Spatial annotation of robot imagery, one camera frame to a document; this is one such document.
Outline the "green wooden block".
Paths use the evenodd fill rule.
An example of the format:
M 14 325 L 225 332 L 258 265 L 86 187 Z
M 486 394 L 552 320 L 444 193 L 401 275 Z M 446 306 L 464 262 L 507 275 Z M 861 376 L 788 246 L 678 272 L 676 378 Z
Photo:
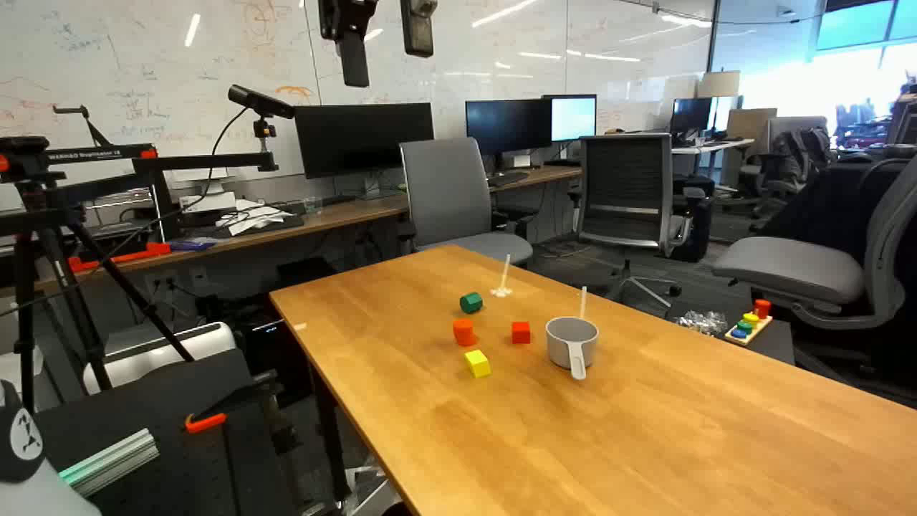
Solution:
M 461 313 L 471 316 L 471 313 L 480 313 L 483 302 L 480 302 L 479 292 L 464 292 L 464 295 L 457 298 L 457 306 L 461 306 Z

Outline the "red-orange wooden cube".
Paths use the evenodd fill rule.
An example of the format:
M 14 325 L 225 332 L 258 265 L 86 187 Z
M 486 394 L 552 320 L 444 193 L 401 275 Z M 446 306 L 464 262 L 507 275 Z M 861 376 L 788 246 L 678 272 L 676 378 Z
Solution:
M 512 320 L 510 325 L 510 343 L 530 343 L 533 332 L 530 332 L 530 320 Z

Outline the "yellow wooden cube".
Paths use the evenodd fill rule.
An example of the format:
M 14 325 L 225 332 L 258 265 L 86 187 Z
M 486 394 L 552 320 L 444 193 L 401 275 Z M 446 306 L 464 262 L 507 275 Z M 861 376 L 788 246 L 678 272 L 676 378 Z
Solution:
M 471 378 L 490 376 L 490 358 L 480 349 L 464 352 L 464 362 L 466 362 Z

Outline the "orange cylindrical block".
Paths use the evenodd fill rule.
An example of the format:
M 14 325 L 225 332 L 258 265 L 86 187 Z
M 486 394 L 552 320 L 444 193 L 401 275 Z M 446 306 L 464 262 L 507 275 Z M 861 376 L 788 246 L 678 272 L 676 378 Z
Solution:
M 479 341 L 471 320 L 466 319 L 451 320 L 451 339 L 457 348 L 471 348 Z

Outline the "colourful toy block set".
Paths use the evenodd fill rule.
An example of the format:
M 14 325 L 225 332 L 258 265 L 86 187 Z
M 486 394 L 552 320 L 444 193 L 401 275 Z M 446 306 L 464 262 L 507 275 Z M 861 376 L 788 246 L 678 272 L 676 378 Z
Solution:
M 747 313 L 725 332 L 732 343 L 749 343 L 769 325 L 769 302 L 755 298 Z

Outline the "white marker stick far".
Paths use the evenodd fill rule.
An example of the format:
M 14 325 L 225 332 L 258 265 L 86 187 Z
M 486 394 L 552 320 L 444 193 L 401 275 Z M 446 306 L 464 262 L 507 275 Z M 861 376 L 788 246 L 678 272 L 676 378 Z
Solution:
M 501 277 L 497 277 L 497 283 L 490 290 L 496 298 L 512 295 L 512 290 L 507 288 L 507 275 L 510 275 L 510 255 L 504 255 Z

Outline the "gray office chair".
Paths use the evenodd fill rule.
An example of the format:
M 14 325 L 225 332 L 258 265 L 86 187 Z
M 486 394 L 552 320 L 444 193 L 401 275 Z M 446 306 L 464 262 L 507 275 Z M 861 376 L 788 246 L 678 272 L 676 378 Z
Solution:
M 533 255 L 527 239 L 493 226 L 493 196 L 476 140 L 401 144 L 401 170 L 414 249 L 454 245 L 510 265 Z

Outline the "dark monitor pair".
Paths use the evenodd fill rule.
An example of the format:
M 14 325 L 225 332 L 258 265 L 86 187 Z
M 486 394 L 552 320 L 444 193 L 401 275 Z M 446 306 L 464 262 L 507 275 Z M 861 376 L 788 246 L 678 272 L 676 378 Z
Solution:
M 573 144 L 595 131 L 595 94 L 466 100 L 464 131 L 483 154 Z

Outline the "black computer monitor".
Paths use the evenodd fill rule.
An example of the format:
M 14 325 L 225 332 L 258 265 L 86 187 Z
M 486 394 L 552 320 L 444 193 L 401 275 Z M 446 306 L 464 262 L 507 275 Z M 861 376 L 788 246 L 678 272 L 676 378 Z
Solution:
M 426 103 L 297 105 L 295 130 L 304 173 L 331 177 L 393 170 L 401 144 L 433 137 Z

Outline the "black mesh office chair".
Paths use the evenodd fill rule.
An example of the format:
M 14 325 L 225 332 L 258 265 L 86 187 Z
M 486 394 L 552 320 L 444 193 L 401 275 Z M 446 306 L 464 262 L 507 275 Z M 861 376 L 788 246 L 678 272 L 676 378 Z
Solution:
M 673 212 L 673 151 L 668 131 L 585 137 L 577 239 L 669 255 L 689 236 Z

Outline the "long wooden desk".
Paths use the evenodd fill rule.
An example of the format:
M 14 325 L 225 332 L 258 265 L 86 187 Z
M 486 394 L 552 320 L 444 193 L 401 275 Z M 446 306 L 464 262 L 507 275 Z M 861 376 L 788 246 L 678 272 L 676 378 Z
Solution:
M 582 177 L 582 170 L 575 170 L 575 167 L 540 167 L 540 170 L 527 170 L 522 181 L 496 183 L 493 196 L 516 193 L 516 190 L 527 190 L 527 187 L 562 183 L 562 181 L 577 181 L 577 177 Z M 120 272 L 160 269 L 160 266 L 188 265 L 188 262 L 225 255 L 225 253 L 238 253 L 238 249 L 254 249 L 254 246 L 324 236 L 324 233 L 334 233 L 334 229 L 347 229 L 347 226 L 364 226 L 364 224 L 374 224 L 374 222 L 403 217 L 405 212 L 410 212 L 405 193 L 394 193 L 394 196 L 380 196 L 380 197 L 367 197 L 367 200 L 321 207 L 318 216 L 305 216 L 297 224 L 268 226 L 262 233 L 245 233 L 238 239 L 219 239 L 202 249 L 173 249 L 173 245 L 171 245 L 171 253 L 163 253 L 163 255 L 140 253 L 138 257 L 126 257 L 126 262 L 113 262 L 113 265 Z M 102 272 L 102 266 L 95 262 L 89 266 L 75 269 L 75 275 L 79 280 L 89 280 L 89 275 L 95 275 L 95 272 Z

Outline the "gray chair with dark frame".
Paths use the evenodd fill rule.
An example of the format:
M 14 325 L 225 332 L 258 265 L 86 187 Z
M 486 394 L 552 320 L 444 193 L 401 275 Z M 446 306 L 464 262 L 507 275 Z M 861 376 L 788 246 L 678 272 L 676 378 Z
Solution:
M 858 257 L 827 245 L 747 236 L 716 257 L 714 272 L 785 309 L 808 362 L 913 376 L 917 161 L 896 161 L 878 197 L 854 203 L 851 216 L 861 222 Z

